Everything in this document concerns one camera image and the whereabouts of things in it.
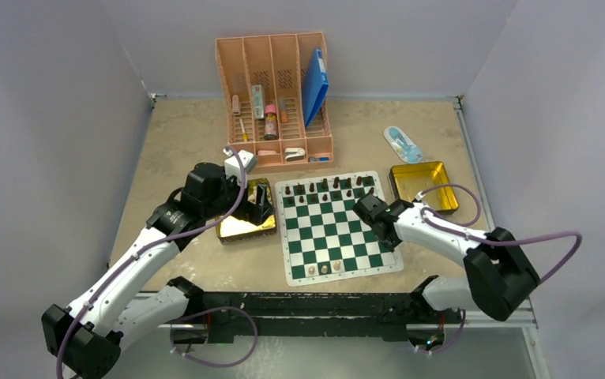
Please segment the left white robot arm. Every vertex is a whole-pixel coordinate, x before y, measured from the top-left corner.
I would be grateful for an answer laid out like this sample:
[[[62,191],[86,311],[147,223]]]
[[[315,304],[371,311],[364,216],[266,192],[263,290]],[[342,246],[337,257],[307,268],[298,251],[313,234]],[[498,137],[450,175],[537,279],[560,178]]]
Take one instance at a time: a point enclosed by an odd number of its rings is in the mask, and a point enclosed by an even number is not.
[[[257,160],[245,151],[223,165],[199,163],[157,206],[131,245],[86,292],[68,306],[50,306],[42,315],[48,351],[56,357],[56,376],[66,369],[75,378],[102,378],[122,351],[142,335],[168,321],[192,323],[221,312],[246,318],[254,336],[255,320],[230,305],[210,307],[207,292],[175,278],[151,298],[133,305],[140,289],[189,243],[230,216],[261,223],[273,214],[265,189],[249,201],[247,176]]]

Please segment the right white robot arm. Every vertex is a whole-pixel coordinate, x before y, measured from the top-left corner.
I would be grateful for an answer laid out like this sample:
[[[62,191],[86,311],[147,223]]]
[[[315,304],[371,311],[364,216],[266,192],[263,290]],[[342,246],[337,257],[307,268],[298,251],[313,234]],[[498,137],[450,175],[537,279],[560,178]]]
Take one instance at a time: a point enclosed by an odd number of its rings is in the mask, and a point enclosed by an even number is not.
[[[463,269],[456,277],[431,276],[411,293],[411,311],[421,321],[449,309],[478,310],[506,321],[540,284],[539,274],[506,229],[462,227],[437,217],[422,202],[388,204],[371,193],[360,197],[352,210],[388,250],[413,243]]]

